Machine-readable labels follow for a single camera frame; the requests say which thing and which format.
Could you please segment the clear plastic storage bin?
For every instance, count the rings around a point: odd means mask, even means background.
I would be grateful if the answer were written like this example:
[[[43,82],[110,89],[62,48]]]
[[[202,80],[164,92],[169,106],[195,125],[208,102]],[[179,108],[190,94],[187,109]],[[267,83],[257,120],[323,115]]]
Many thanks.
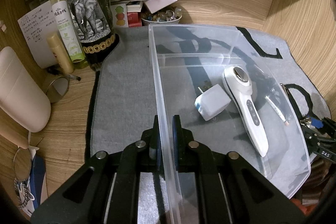
[[[154,25],[149,27],[153,56],[154,86],[163,147],[173,146],[173,116],[196,139],[213,151],[240,153],[253,167],[288,198],[293,197],[310,174],[310,160],[302,131],[280,85],[241,30],[230,26]],[[223,85],[227,66],[242,67],[252,81],[252,100],[269,143],[261,157],[245,130],[232,97]],[[219,84],[230,104],[216,117],[205,121],[194,106],[204,81]],[[268,104],[274,96],[289,122],[286,126]]]

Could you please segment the red small box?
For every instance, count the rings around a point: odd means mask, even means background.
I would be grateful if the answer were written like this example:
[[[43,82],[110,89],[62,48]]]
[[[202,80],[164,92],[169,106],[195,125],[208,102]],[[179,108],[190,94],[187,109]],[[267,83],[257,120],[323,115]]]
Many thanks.
[[[129,27],[141,27],[141,17],[138,12],[128,12],[127,22]]]

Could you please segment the fruit picture card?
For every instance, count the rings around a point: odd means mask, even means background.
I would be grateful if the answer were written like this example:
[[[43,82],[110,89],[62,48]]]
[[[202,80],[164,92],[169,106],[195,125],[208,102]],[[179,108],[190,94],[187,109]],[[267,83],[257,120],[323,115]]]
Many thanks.
[[[127,28],[127,9],[126,4],[120,3],[115,5],[110,5],[110,10],[112,13],[113,25],[115,28]]]

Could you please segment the blue white booklet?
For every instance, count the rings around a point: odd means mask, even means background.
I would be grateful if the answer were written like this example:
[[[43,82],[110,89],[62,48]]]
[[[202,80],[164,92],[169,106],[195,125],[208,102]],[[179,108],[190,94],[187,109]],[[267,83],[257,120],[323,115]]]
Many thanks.
[[[26,181],[17,182],[19,207],[29,217],[48,198],[46,166],[41,156],[32,160],[30,176]]]

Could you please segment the white handheld massager device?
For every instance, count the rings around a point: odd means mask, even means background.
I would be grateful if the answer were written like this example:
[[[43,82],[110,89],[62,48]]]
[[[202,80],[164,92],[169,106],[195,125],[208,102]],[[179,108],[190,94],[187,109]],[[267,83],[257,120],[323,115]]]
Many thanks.
[[[265,157],[269,143],[263,123],[252,100],[253,88],[250,77],[242,67],[227,66],[223,71],[223,84],[239,110],[254,148],[261,157]]]

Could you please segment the white power adapter plug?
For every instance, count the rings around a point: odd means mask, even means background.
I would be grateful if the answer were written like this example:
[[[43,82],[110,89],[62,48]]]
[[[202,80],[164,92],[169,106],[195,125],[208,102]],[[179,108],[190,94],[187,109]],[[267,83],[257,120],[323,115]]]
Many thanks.
[[[220,114],[231,102],[227,92],[221,85],[212,85],[210,81],[204,81],[198,86],[201,92],[195,99],[194,106],[205,121],[211,120]]]

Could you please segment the small white pen stick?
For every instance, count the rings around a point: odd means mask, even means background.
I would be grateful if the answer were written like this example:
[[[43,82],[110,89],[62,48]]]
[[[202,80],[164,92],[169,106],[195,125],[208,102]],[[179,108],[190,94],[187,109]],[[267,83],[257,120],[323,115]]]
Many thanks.
[[[268,102],[268,104],[272,107],[272,109],[276,112],[276,114],[279,116],[284,125],[288,126],[289,122],[285,116],[284,111],[282,110],[281,104],[278,101],[278,99],[275,98],[274,96],[265,96],[265,99]]]

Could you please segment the dark wine bottle elephant label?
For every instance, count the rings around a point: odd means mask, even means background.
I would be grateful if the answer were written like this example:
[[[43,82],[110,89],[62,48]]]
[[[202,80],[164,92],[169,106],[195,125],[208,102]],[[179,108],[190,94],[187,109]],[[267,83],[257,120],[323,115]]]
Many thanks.
[[[76,34],[93,71],[100,71],[103,61],[119,45],[107,0],[67,0]]]

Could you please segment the black pen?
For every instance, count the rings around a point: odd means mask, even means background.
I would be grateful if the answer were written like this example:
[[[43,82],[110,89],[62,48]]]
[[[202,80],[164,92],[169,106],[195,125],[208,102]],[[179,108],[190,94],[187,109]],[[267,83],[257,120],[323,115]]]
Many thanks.
[[[69,74],[69,73],[65,73],[59,68],[49,67],[49,68],[46,69],[46,71],[49,74],[52,74],[52,75],[55,75],[55,76],[64,76],[64,77],[68,78],[69,80],[81,81],[81,77],[75,76],[75,75],[72,75],[72,74]]]

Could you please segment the white handwritten paper note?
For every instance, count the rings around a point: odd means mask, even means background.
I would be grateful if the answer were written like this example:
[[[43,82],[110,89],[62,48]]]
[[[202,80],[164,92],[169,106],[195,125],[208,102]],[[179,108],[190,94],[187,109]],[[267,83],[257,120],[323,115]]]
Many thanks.
[[[57,64],[46,38],[58,32],[51,2],[47,1],[18,19],[23,36],[37,65],[45,69]]]

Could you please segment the cream plastic case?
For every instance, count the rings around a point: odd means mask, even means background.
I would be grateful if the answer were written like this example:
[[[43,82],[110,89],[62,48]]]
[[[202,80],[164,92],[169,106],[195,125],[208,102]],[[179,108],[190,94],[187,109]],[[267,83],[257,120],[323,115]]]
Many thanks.
[[[30,132],[45,128],[51,102],[11,47],[1,50],[1,109]]]

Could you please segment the grey rug with black letters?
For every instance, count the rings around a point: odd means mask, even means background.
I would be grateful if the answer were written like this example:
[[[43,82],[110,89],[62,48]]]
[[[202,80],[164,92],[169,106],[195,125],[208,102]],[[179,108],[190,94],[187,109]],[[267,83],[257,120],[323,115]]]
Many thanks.
[[[297,65],[288,44],[265,32],[241,30],[266,59],[294,116],[329,116],[324,99]],[[89,223],[304,223],[305,215],[244,157],[213,151],[198,141],[191,147],[192,172],[178,172],[174,147],[164,148],[158,172],[145,171],[142,133],[158,116],[149,27],[124,29],[120,43],[97,73],[90,157],[102,156],[102,210]]]

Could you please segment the white bowl of beads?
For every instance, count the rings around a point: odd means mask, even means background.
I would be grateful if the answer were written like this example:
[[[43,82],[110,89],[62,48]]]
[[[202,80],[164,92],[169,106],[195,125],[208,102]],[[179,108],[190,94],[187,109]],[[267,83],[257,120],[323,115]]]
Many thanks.
[[[150,12],[140,13],[141,21],[144,26],[150,24],[178,24],[183,17],[182,9],[165,9],[154,14]]]

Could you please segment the beige lip balm tube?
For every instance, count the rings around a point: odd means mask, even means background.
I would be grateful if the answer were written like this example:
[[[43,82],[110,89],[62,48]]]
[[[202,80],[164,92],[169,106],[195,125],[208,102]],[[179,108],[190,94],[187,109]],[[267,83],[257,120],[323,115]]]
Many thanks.
[[[67,74],[73,73],[75,70],[74,66],[58,34],[53,32],[46,40],[63,72]]]

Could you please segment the green spray bottle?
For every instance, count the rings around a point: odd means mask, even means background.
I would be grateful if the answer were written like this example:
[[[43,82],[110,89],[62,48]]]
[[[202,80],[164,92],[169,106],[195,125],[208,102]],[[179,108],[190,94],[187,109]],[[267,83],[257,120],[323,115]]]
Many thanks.
[[[75,69],[88,66],[77,37],[67,0],[51,0],[51,9],[65,49]]]

